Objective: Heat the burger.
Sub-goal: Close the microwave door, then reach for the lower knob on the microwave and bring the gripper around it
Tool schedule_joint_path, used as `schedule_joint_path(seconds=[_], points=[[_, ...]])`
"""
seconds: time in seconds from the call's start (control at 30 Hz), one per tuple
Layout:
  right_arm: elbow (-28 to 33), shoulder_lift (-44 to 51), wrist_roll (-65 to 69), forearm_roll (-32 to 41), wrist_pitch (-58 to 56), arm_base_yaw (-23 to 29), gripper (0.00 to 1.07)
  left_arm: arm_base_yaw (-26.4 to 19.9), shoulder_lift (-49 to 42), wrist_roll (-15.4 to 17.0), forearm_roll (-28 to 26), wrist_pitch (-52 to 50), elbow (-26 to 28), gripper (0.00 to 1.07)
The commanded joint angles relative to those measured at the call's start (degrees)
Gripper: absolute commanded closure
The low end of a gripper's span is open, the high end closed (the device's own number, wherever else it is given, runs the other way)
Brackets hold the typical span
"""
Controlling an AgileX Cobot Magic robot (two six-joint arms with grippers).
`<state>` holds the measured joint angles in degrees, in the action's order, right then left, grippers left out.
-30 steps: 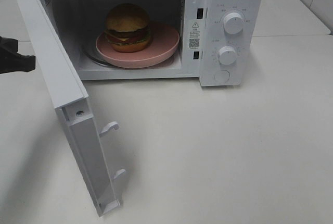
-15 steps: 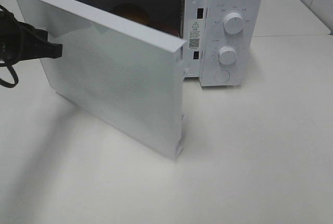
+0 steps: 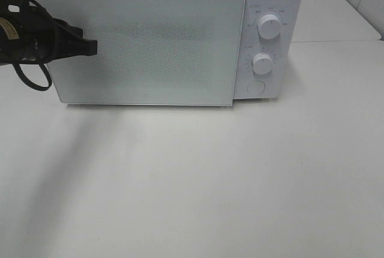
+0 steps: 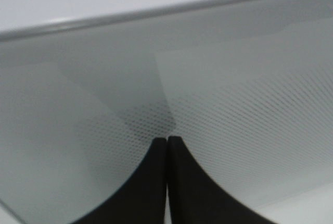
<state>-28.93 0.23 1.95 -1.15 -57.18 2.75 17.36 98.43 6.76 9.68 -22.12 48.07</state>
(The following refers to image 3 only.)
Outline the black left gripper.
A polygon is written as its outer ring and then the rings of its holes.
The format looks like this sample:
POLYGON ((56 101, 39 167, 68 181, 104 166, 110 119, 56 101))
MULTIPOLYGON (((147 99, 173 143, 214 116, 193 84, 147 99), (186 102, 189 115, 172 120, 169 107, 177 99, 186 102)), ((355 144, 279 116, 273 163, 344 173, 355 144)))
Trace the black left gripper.
POLYGON ((83 29, 52 17, 36 0, 29 0, 32 29, 21 25, 19 61, 50 62, 75 56, 94 56, 98 52, 97 40, 83 38, 83 29))

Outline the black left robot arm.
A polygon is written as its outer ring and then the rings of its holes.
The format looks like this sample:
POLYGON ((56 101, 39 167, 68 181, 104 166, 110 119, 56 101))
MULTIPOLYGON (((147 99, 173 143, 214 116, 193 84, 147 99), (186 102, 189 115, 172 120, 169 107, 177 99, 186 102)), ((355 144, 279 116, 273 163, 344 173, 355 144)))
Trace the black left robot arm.
POLYGON ((36 0, 1 0, 1 63, 46 64, 74 56, 94 56, 97 41, 52 17, 36 0))

